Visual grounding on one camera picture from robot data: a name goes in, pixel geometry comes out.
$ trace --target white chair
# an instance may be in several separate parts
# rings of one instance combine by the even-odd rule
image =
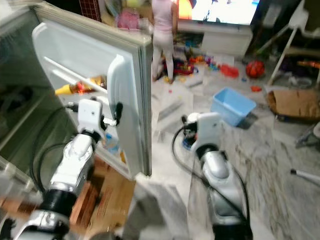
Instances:
[[[261,53],[264,49],[266,49],[275,39],[280,37],[287,29],[292,29],[292,33],[289,37],[288,42],[285,45],[285,48],[282,52],[282,55],[276,64],[273,73],[270,77],[268,85],[272,85],[274,83],[275,77],[278,73],[278,70],[281,66],[282,61],[284,60],[286,55],[304,55],[310,57],[319,57],[320,58],[320,51],[313,50],[313,49],[306,49],[306,48],[297,48],[291,47],[291,43],[297,33],[297,30],[300,29],[301,34],[305,38],[320,38],[320,27],[316,28],[314,31],[306,31],[306,24],[309,18],[309,13],[307,10],[304,9],[305,0],[301,0],[300,4],[292,14],[289,23],[284,26],[274,37],[272,37],[268,42],[266,42],[258,51],[257,53]],[[320,70],[317,77],[316,85],[317,87],[320,84]]]

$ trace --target bottle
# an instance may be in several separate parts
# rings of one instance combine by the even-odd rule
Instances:
[[[95,77],[91,77],[90,78],[90,82],[104,88],[107,89],[107,80],[105,76],[99,75],[99,76],[95,76]],[[95,90],[85,84],[82,81],[77,82],[75,85],[71,85],[71,84],[66,84],[60,88],[58,88],[57,90],[55,90],[55,95],[61,95],[61,94],[85,94],[85,93],[91,93],[94,92]]]

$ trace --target tv stand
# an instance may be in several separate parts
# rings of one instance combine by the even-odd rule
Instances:
[[[179,32],[204,33],[201,50],[210,54],[244,56],[253,37],[250,26],[179,21]]]

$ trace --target child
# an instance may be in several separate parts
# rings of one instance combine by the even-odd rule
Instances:
[[[154,25],[152,80],[156,81],[158,79],[158,66],[163,51],[168,71],[168,82],[172,84],[174,77],[173,34],[178,29],[178,7],[172,0],[152,0],[152,12]]]

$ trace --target refrigerator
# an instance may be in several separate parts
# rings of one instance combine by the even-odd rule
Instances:
[[[59,95],[62,105],[96,97],[102,102],[104,117],[112,119],[116,104],[122,103],[119,124],[106,130],[119,150],[111,152],[100,142],[95,150],[98,157],[130,180],[139,173],[150,176],[151,37],[123,31],[46,2],[33,6],[26,14],[35,15],[38,21],[31,38],[36,58],[45,73],[44,81],[54,90],[79,81],[94,89],[90,93]],[[106,77],[106,89],[90,82],[89,79],[96,76]],[[77,126],[77,114],[68,114]],[[3,169],[0,175],[4,178],[4,170],[12,164],[3,157],[0,160]],[[27,174],[18,172],[23,177],[19,177],[19,190],[14,192],[34,190]]]

